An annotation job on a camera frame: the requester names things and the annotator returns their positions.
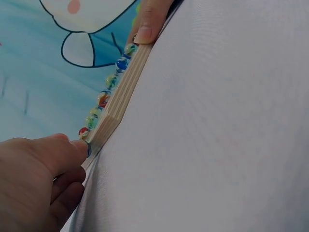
wooden stick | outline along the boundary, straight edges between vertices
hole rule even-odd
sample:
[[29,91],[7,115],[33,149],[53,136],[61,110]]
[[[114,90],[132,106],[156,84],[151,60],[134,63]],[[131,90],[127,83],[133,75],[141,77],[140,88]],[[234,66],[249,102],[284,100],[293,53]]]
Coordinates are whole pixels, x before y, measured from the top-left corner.
[[119,86],[108,101],[100,118],[100,122],[90,134],[89,141],[92,147],[92,152],[90,157],[82,165],[84,169],[89,167],[121,122],[152,47],[153,45],[140,45],[138,47],[135,56],[132,58],[119,83]]

white cloth surface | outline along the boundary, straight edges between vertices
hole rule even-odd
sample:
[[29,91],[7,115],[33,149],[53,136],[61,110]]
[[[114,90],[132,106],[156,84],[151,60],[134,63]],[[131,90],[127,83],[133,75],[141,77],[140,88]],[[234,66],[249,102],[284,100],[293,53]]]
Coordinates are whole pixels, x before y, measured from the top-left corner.
[[73,232],[309,231],[309,1],[184,0]]

blue background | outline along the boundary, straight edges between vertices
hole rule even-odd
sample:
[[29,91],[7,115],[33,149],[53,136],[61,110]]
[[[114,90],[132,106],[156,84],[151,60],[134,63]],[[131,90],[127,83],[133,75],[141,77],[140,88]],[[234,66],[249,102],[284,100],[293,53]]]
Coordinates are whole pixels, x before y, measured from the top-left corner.
[[[92,36],[113,32],[123,47],[136,6]],[[0,1],[0,141],[57,132],[78,138],[114,66],[82,68],[66,62],[61,45],[68,34],[54,23],[39,0]],[[102,44],[96,49],[104,49]],[[120,57],[117,49],[112,52]]]

hand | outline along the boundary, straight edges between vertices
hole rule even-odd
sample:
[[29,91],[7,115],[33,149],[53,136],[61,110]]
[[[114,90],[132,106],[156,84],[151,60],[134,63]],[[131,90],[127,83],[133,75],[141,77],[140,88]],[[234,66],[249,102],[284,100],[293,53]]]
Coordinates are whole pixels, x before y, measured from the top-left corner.
[[0,143],[0,231],[60,231],[83,195],[87,152],[64,134]]
[[128,37],[128,43],[150,44],[160,33],[174,0],[141,0],[140,12]]

